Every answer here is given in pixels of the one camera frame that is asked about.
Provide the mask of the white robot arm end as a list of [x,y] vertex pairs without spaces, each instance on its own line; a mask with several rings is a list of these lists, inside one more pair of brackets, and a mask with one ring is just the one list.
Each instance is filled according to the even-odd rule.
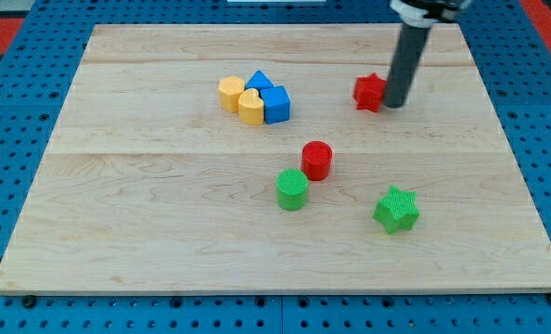
[[435,23],[453,23],[472,0],[391,0],[390,7],[403,21],[415,28],[430,28]]

